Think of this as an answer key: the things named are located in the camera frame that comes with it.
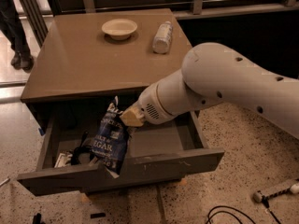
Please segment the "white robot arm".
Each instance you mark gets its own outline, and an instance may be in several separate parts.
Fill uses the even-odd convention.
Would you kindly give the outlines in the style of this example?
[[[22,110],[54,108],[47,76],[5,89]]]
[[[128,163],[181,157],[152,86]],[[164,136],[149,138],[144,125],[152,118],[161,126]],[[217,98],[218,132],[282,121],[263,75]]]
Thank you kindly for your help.
[[[267,71],[219,43],[193,47],[181,68],[144,89],[121,120],[131,127],[162,124],[222,102],[245,107],[299,138],[299,80]]]

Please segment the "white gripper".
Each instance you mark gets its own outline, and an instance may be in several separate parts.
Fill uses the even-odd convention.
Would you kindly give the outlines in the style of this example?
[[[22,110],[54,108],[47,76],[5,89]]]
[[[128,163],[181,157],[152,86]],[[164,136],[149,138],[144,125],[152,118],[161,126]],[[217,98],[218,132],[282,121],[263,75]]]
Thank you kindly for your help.
[[[130,106],[121,115],[121,121],[128,127],[141,127],[145,120],[151,124],[162,124],[172,120],[173,115],[165,111],[158,97],[158,84],[154,83],[142,91],[137,106]]]

